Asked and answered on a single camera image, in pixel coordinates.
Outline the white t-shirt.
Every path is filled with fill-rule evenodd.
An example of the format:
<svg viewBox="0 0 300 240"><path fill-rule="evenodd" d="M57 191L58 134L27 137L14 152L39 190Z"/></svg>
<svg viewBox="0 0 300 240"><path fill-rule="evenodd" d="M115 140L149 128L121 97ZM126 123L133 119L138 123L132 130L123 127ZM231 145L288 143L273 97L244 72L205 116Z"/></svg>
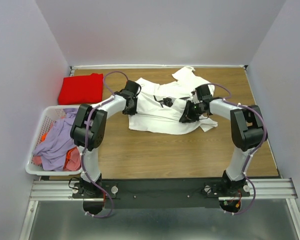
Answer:
<svg viewBox="0 0 300 240"><path fill-rule="evenodd" d="M137 97L136 114L128 117L129 129L170 135L185 135L197 128L207 132L218 126L210 118L200 117L191 123L179 122L192 91L209 81L194 74L192 66L184 66L172 74L173 82L158 84L139 78L141 86Z"/></svg>

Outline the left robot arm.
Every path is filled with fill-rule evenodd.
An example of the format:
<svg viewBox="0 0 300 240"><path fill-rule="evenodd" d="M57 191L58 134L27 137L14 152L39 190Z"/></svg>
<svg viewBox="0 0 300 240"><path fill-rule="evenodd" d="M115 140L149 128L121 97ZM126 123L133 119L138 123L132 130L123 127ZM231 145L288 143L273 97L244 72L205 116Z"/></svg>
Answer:
<svg viewBox="0 0 300 240"><path fill-rule="evenodd" d="M94 105L82 104L78 107L70 137L77 147L83 148L80 154L82 169L80 176L86 181L83 191L91 198L97 197L100 191L105 191L98 183L101 179L98 156L107 119L119 112L124 115L136 114L141 89L140 84L127 80L122 90L112 93L106 100Z"/></svg>

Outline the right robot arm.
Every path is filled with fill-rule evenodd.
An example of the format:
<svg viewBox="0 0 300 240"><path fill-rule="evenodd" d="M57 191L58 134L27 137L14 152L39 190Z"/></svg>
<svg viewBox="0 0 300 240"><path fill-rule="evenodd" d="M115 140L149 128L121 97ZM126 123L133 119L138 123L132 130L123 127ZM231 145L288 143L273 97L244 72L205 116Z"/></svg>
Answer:
<svg viewBox="0 0 300 240"><path fill-rule="evenodd" d="M231 196L244 187L247 170L255 152L268 138L260 108L257 105L243 105L229 102L227 97L214 97L210 83L194 89L197 102L187 100L180 123L194 123L206 114L218 115L230 121L231 139L234 151L229 166L223 172L215 189L226 196Z"/></svg>

